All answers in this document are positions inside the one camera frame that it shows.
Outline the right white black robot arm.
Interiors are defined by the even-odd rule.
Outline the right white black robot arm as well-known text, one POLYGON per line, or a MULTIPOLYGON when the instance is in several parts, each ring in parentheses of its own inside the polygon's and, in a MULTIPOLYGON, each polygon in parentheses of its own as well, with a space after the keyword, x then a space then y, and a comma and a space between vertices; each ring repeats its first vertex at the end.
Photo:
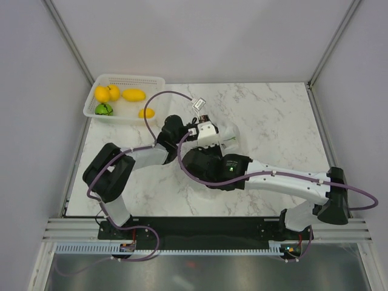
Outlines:
POLYGON ((286 170, 244 155, 223 155, 218 147, 191 149, 179 155, 178 162, 187 176, 210 189, 266 190, 303 199, 280 214, 277 231, 284 239, 315 223, 343 226, 349 222, 341 168, 319 173, 286 170))

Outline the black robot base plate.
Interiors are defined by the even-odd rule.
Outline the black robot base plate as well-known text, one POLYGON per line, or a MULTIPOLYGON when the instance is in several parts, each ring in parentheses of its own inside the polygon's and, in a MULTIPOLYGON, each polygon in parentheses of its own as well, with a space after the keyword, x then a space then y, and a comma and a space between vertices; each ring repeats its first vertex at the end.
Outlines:
POLYGON ((263 249, 270 241, 307 241, 308 228, 287 230, 271 216, 134 216, 125 227, 148 226, 159 235, 162 250, 263 249))

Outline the white lemon-print plastic bag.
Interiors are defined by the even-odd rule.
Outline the white lemon-print plastic bag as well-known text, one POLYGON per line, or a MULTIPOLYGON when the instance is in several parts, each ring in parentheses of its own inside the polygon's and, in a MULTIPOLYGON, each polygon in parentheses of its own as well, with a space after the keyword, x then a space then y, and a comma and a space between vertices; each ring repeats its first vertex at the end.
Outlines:
POLYGON ((237 152, 239 150, 240 134, 236 124, 232 122, 217 122, 219 130, 219 143, 226 153, 237 152))

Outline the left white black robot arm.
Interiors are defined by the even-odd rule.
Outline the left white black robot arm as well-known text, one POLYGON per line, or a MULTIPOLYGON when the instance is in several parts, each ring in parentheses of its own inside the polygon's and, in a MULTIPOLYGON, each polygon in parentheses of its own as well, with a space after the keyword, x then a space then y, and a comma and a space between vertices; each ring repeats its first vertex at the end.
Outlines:
POLYGON ((183 124, 178 115, 170 115, 152 145, 121 149, 110 142, 103 146, 83 173, 87 196, 99 202, 102 211, 112 224, 112 232, 119 239, 132 234, 131 214, 125 206, 122 192, 135 170, 169 164, 177 157, 178 143, 192 128, 198 118, 183 124))

